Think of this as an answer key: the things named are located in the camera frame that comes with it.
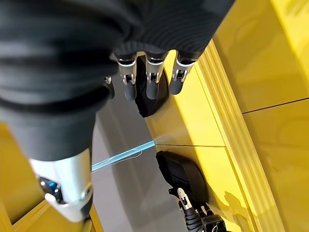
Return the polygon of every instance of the yellow wall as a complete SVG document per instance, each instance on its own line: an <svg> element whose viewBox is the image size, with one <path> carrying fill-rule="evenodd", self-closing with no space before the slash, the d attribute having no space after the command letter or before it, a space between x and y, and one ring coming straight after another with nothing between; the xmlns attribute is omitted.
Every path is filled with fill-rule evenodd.
<svg viewBox="0 0 309 232"><path fill-rule="evenodd" d="M309 100L244 114L287 231L309 231Z"/></svg>
<svg viewBox="0 0 309 232"><path fill-rule="evenodd" d="M43 200L27 159L4 123L0 123L0 199L12 223Z"/></svg>
<svg viewBox="0 0 309 232"><path fill-rule="evenodd" d="M309 231L309 2L237 0L215 45L286 231Z"/></svg>
<svg viewBox="0 0 309 232"><path fill-rule="evenodd" d="M306 1L273 2L237 0L214 39L243 113L309 97L309 14L277 14Z"/></svg>

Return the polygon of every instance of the robotic hand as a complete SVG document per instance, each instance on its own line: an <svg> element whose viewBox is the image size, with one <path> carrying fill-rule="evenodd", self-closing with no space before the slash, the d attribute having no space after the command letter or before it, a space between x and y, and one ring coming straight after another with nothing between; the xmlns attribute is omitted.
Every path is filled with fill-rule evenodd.
<svg viewBox="0 0 309 232"><path fill-rule="evenodd" d="M95 114L113 92L110 76L118 65L133 100L137 52L145 52L147 96L154 99L164 59L176 49L170 92L178 94L232 3L0 2L0 120L29 159L46 200L68 220L83 220L92 205ZM109 59L113 52L118 65Z"/></svg>

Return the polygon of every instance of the blue led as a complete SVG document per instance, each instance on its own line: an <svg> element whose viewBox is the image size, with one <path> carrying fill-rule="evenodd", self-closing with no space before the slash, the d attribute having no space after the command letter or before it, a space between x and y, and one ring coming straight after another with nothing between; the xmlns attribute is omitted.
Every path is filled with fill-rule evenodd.
<svg viewBox="0 0 309 232"><path fill-rule="evenodd" d="M97 169L100 169L100 168L103 168L103 167L106 167L106 166L109 166L109 165L112 165L120 160L123 160L127 157L130 157L138 152L141 152L141 151L144 151L150 147L153 147L155 145L154 141L150 141L148 143L145 143L145 144L142 144L140 146L137 146L135 148L132 148L128 151L125 151L123 153L120 153L118 155L115 155L113 157L110 157L108 159L105 159L99 163L96 163L96 164L93 164L91 166L91 171L94 172L95 170Z"/></svg>
<svg viewBox="0 0 309 232"><path fill-rule="evenodd" d="M55 182L51 182L51 183L49 183L49 185L48 185L50 188L54 188L54 187L56 187L56 183Z"/></svg>

